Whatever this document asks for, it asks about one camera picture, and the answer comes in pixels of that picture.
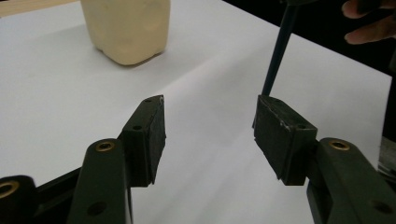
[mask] black rod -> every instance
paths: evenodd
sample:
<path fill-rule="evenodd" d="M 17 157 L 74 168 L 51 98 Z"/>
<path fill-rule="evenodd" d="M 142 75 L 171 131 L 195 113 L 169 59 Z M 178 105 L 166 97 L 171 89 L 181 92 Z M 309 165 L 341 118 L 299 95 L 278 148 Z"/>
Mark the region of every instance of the black rod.
<path fill-rule="evenodd" d="M 289 38 L 293 29 L 294 22 L 297 17 L 299 6 L 287 6 L 283 14 L 282 22 L 280 23 L 279 34 L 277 35 L 276 45 L 271 59 L 270 67 L 268 69 L 267 77 L 265 79 L 264 87 L 262 88 L 262 95 L 270 95 L 271 89 L 274 85 L 276 73 L 282 62 L 283 54 L 288 45 Z"/>
<path fill-rule="evenodd" d="M 390 59 L 389 69 L 390 71 L 396 73 L 396 49 L 393 51 L 392 58 Z"/>

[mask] human hand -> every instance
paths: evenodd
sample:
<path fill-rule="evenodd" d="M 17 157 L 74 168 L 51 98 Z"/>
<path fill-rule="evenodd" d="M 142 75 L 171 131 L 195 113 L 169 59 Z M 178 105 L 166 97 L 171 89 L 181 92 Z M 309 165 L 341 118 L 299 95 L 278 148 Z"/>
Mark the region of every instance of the human hand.
<path fill-rule="evenodd" d="M 380 8 L 396 8 L 396 0 L 378 1 L 381 1 Z M 358 19 L 368 14 L 360 14 L 358 12 L 358 0 L 349 0 L 345 2 L 342 6 L 342 10 L 344 15 L 350 19 Z M 345 40 L 349 44 L 359 45 L 390 37 L 396 37 L 396 18 L 393 18 L 393 16 L 388 16 L 380 21 L 352 31 L 345 35 Z"/>

